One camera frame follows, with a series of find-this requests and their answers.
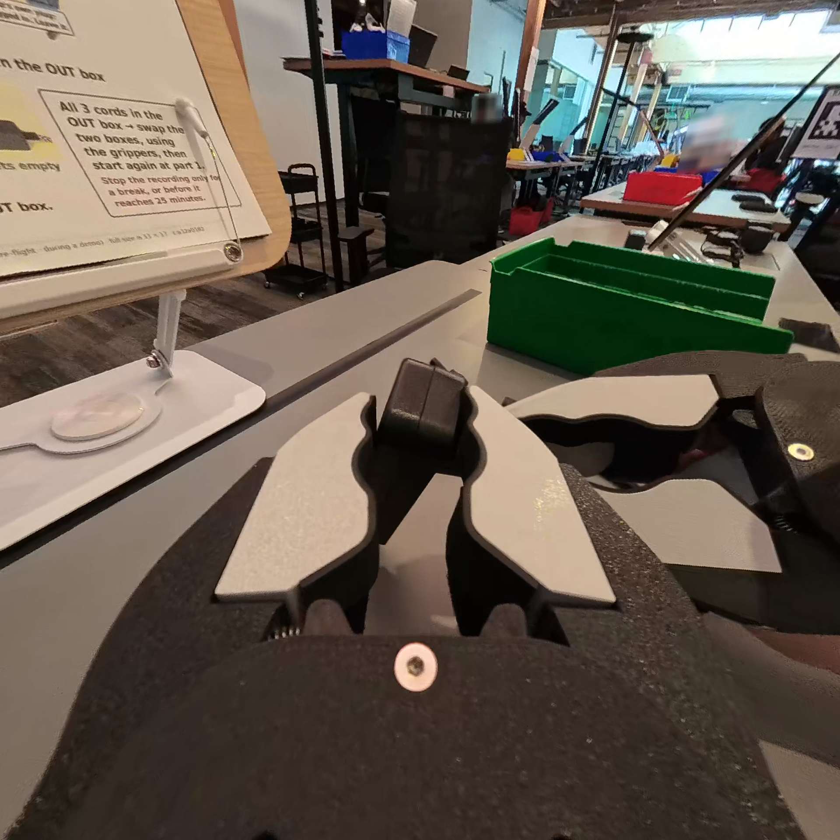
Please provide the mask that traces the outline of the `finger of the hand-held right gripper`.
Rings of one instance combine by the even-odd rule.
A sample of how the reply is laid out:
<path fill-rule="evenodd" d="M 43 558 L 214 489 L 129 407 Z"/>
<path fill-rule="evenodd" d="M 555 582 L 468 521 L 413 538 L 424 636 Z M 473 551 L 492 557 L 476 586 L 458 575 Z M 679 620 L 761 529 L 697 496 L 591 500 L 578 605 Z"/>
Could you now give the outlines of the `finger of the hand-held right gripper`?
<path fill-rule="evenodd" d="M 558 459 L 668 459 L 713 417 L 708 375 L 593 376 L 506 406 Z"/>
<path fill-rule="evenodd" d="M 596 491 L 668 565 L 780 573 L 770 527 L 740 457 L 719 453 L 643 489 Z"/>

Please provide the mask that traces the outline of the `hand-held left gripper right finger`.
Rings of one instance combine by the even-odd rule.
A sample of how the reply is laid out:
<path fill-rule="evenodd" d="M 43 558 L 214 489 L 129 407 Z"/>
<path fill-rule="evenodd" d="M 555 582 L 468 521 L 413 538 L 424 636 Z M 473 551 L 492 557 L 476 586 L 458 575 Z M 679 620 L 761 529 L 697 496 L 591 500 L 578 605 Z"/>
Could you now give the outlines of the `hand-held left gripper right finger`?
<path fill-rule="evenodd" d="M 467 386 L 465 399 L 466 442 L 476 447 L 463 484 L 469 536 L 551 604 L 613 607 L 616 595 L 557 458 L 479 387 Z"/>

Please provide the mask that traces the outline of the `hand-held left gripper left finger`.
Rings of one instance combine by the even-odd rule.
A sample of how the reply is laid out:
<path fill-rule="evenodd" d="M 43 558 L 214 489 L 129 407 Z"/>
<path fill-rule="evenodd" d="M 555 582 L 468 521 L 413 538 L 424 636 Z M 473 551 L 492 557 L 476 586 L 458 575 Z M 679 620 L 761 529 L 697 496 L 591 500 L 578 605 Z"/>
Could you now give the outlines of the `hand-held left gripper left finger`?
<path fill-rule="evenodd" d="M 363 611 L 379 573 L 371 486 L 376 400 L 360 392 L 274 457 L 215 587 L 221 602 L 317 600 Z"/>

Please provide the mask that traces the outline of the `black power strip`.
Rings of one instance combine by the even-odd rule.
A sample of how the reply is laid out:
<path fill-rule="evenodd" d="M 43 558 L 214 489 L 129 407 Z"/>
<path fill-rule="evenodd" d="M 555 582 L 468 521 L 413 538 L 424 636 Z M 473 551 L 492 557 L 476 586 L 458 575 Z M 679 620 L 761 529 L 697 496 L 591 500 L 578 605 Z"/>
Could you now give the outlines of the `black power strip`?
<path fill-rule="evenodd" d="M 438 360 L 405 358 L 381 415 L 376 443 L 420 455 L 455 455 L 463 431 L 467 379 Z"/>

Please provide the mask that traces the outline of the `green plastic bin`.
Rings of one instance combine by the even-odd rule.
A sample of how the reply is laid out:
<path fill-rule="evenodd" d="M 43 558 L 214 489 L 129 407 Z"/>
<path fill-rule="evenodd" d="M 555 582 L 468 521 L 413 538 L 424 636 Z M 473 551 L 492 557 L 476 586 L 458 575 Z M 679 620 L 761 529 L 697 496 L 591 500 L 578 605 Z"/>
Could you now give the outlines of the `green plastic bin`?
<path fill-rule="evenodd" d="M 771 276 L 553 238 L 490 263 L 487 341 L 578 375 L 682 352 L 784 354 L 795 340 L 763 321 Z"/>

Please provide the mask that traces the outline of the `document holder with white base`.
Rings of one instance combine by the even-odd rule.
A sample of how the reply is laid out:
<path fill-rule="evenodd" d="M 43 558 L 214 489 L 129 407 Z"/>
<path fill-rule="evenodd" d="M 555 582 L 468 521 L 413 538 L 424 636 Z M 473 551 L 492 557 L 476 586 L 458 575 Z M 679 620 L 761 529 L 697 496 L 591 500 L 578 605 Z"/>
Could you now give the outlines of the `document holder with white base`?
<path fill-rule="evenodd" d="M 187 289 L 273 266 L 291 216 L 249 83 L 218 2 L 176 2 L 218 118 L 268 235 L 156 250 L 2 277 L 2 333 L 157 298 L 142 359 L 2 408 L 2 550 L 108 494 L 263 406 L 265 391 L 177 350 Z"/>

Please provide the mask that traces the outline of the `red bucket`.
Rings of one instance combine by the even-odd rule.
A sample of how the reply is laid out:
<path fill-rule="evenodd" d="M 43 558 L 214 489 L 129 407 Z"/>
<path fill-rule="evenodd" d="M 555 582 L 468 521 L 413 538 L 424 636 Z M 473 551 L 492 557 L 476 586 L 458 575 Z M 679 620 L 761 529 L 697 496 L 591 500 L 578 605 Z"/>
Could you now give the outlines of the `red bucket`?
<path fill-rule="evenodd" d="M 548 224 L 553 215 L 552 198 L 535 205 L 516 206 L 511 210 L 508 232 L 514 238 L 535 233 Z"/>

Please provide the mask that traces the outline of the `red bin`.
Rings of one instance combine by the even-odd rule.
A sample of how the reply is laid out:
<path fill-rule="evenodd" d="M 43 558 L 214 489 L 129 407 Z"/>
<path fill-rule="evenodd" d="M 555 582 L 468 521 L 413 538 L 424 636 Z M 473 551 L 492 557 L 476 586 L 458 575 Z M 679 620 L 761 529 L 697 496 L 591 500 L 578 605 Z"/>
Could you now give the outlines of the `red bin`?
<path fill-rule="evenodd" d="M 688 203 L 703 187 L 702 176 L 672 171 L 633 172 L 627 179 L 623 200 L 678 207 Z"/>

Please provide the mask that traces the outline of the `long work table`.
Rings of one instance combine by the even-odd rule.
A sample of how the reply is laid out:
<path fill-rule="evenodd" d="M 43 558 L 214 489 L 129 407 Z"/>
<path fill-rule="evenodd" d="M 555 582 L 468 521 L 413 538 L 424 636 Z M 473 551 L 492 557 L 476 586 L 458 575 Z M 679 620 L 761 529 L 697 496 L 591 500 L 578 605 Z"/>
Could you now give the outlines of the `long work table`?
<path fill-rule="evenodd" d="M 627 201 L 624 197 L 625 182 L 612 185 L 599 192 L 583 196 L 579 207 L 582 211 L 593 211 L 598 217 L 623 219 L 627 222 L 654 224 L 660 219 L 669 220 L 677 215 L 677 207 Z M 741 209 L 740 202 L 733 198 L 734 191 L 715 190 L 703 203 L 684 219 L 683 227 L 724 226 L 744 228 L 748 224 L 765 224 L 778 234 L 790 227 L 788 217 L 773 207 L 773 213 L 755 213 Z"/>

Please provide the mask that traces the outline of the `black slanted rod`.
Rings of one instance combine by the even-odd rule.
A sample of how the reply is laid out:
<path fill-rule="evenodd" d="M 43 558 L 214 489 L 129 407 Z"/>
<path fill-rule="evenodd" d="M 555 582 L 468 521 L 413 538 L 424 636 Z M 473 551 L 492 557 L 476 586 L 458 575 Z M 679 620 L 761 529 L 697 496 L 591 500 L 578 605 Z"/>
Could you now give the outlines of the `black slanted rod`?
<path fill-rule="evenodd" d="M 662 230 L 653 238 L 649 243 L 646 244 L 645 248 L 647 251 L 653 252 L 656 249 L 662 249 L 668 240 L 673 237 L 676 233 L 676 230 L 679 226 L 684 222 L 684 220 L 689 216 L 692 215 L 697 209 L 699 205 L 701 205 L 706 198 L 713 193 L 719 185 L 724 183 L 731 174 L 735 172 L 735 170 L 743 163 L 747 157 L 749 157 L 754 151 L 756 151 L 761 144 L 771 136 L 771 134 L 778 129 L 779 126 L 784 125 L 787 113 L 793 108 L 793 106 L 803 98 L 805 92 L 816 85 L 816 83 L 824 77 L 824 75 L 828 72 L 828 70 L 833 67 L 839 60 L 839 54 L 835 54 L 833 58 L 831 58 L 825 66 L 820 69 L 812 79 L 810 79 L 806 84 L 802 86 L 800 90 L 793 96 L 791 100 L 789 100 L 782 109 L 772 118 L 772 120 L 768 123 L 768 125 L 751 139 L 749 143 L 747 143 L 737 154 L 735 154 L 731 159 L 730 162 L 727 163 L 719 173 L 713 178 L 707 185 L 702 187 L 698 194 L 693 196 L 691 200 L 684 206 L 679 209 L 679 212 L 676 216 L 674 216 L 667 225 L 662 228 Z"/>

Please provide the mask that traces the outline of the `black mesh screen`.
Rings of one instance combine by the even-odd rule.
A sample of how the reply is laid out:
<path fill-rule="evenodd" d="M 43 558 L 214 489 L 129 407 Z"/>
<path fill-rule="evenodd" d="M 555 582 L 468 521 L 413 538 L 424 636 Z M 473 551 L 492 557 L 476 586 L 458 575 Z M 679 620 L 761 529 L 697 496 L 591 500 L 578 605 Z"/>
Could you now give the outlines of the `black mesh screen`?
<path fill-rule="evenodd" d="M 401 113 L 385 211 L 385 263 L 464 264 L 497 247 L 512 120 Z"/>

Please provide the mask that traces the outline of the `black and white marker sign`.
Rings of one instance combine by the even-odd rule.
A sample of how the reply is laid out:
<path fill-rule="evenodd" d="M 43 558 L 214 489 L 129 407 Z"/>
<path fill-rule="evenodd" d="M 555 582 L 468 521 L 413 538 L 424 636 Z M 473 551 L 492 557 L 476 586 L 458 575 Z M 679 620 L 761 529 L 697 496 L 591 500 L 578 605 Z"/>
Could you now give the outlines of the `black and white marker sign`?
<path fill-rule="evenodd" d="M 839 86 L 828 87 L 791 153 L 797 160 L 839 160 Z"/>

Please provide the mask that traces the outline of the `black vertical pole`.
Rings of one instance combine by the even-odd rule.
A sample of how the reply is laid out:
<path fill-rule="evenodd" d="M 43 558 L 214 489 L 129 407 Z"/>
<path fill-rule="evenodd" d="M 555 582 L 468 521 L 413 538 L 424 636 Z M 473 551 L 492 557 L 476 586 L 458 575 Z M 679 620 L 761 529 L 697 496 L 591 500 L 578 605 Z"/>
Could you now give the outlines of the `black vertical pole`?
<path fill-rule="evenodd" d="M 318 127 L 318 143 L 321 157 L 322 181 L 327 204 L 327 218 L 329 226 L 329 244 L 332 258 L 332 275 L 336 293 L 345 290 L 343 278 L 343 262 L 341 256 L 340 226 L 338 216 L 337 197 L 335 193 L 335 178 L 333 168 L 333 152 L 329 122 L 329 108 L 327 87 L 321 43 L 321 18 L 318 2 L 305 1 L 308 47 L 310 57 L 310 78 L 313 85 L 314 108 Z"/>

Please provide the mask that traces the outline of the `printed instruction sheet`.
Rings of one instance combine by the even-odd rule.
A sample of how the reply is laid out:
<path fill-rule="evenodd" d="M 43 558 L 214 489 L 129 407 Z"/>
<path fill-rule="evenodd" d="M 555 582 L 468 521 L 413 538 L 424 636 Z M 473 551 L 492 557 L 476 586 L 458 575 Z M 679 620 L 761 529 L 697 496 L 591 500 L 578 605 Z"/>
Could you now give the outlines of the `printed instruction sheet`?
<path fill-rule="evenodd" d="M 268 235 L 176 2 L 1 6 L 2 277 Z"/>

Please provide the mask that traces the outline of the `blue crate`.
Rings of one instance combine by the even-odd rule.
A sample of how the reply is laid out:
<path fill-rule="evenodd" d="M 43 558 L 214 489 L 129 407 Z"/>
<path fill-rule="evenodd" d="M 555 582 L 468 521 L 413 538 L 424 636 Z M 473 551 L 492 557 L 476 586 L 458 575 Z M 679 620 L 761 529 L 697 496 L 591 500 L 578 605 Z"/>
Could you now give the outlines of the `blue crate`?
<path fill-rule="evenodd" d="M 390 29 L 344 31 L 341 50 L 347 60 L 393 60 L 406 64 L 411 39 Z"/>

